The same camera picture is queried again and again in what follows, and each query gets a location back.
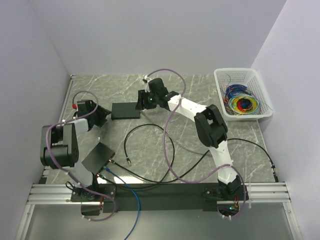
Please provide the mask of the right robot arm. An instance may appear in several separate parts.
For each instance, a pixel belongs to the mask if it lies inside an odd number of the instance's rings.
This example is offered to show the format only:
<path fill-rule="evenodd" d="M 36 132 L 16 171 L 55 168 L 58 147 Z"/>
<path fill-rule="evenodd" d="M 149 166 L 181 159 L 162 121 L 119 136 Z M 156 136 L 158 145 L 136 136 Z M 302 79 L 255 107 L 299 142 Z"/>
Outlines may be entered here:
<path fill-rule="evenodd" d="M 161 78 L 151 79 L 148 76 L 143 78 L 148 85 L 148 90 L 138 91 L 137 110 L 149 110 L 161 107 L 170 112 L 163 127 L 163 136 L 167 136 L 168 125 L 175 113 L 193 121 L 198 139 L 208 148 L 216 168 L 207 176 L 195 183 L 201 183 L 217 175 L 220 186 L 220 195 L 230 200 L 242 191 L 243 199 L 246 201 L 247 188 L 240 172 L 234 167 L 233 160 L 229 153 L 227 143 L 227 125 L 216 105 L 203 105 L 184 97 L 182 93 L 168 91 Z"/>

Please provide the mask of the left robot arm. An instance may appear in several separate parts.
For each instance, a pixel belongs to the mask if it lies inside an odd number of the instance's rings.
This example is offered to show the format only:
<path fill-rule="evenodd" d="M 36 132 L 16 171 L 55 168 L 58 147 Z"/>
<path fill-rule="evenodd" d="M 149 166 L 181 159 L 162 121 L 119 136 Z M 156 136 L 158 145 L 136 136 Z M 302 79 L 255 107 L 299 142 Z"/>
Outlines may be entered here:
<path fill-rule="evenodd" d="M 59 169 L 72 179 L 67 183 L 75 194 L 83 194 L 89 201 L 100 197 L 97 176 L 79 162 L 77 136 L 89 132 L 94 126 L 101 128 L 112 112 L 93 100 L 79 100 L 72 104 L 72 119 L 41 129 L 40 162 L 45 167 Z"/>

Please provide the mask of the black network switch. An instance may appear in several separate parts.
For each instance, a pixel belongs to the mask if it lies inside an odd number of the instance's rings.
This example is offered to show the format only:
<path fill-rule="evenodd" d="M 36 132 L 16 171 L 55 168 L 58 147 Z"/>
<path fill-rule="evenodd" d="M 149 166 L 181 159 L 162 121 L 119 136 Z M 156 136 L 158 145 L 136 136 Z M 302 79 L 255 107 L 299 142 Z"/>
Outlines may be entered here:
<path fill-rule="evenodd" d="M 117 102 L 112 104 L 112 120 L 139 119 L 140 111 L 136 109 L 135 102 Z"/>
<path fill-rule="evenodd" d="M 115 152 L 112 149 L 99 142 L 81 163 L 89 172 L 96 175 L 104 169 L 114 155 Z"/>

